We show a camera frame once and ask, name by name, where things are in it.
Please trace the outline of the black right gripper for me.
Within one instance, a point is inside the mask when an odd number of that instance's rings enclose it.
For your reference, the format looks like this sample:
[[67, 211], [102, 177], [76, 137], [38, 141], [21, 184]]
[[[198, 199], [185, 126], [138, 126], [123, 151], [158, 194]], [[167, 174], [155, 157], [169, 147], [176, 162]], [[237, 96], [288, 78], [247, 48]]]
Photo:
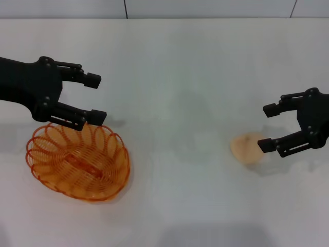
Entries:
[[261, 139], [258, 146], [263, 153], [277, 151], [287, 157], [307, 149], [319, 149], [328, 139], [328, 94], [314, 87], [305, 92], [285, 94], [279, 102], [263, 106], [268, 118], [288, 111], [296, 111], [302, 131], [276, 138]]

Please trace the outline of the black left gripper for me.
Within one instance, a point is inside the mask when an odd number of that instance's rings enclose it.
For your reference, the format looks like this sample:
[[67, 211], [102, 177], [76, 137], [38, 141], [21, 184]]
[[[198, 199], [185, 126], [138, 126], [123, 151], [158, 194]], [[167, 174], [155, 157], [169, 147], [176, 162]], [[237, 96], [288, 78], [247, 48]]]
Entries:
[[58, 102], [62, 81], [97, 89], [101, 76], [85, 74], [81, 64], [54, 61], [50, 57], [40, 57], [33, 63], [1, 58], [1, 100], [25, 106], [36, 121], [49, 121], [76, 131], [82, 131], [86, 123], [102, 126], [106, 112]]

